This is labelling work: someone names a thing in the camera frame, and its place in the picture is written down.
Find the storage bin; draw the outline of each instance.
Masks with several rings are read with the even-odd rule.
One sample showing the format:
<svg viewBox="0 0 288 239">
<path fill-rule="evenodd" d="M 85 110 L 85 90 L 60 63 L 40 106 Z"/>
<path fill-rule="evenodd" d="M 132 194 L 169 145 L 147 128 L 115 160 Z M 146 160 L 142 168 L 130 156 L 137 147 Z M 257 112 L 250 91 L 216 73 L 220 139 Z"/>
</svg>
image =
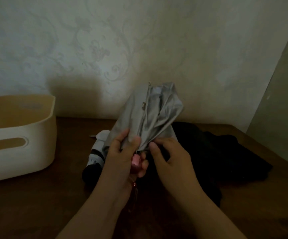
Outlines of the storage bin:
<svg viewBox="0 0 288 239">
<path fill-rule="evenodd" d="M 0 96 L 0 180 L 42 170 L 54 160 L 51 95 Z"/>
</svg>

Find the patterned wallpaper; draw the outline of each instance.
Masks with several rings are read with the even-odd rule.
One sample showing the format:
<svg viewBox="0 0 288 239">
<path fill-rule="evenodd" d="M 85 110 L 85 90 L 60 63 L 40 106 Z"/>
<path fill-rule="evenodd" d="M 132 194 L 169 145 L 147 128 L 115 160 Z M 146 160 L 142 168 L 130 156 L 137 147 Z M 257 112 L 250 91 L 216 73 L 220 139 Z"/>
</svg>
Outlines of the patterned wallpaper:
<svg viewBox="0 0 288 239">
<path fill-rule="evenodd" d="M 173 81 L 180 119 L 245 131 L 287 40 L 288 0 L 0 0 L 0 95 L 117 118 L 136 85 Z"/>
</svg>

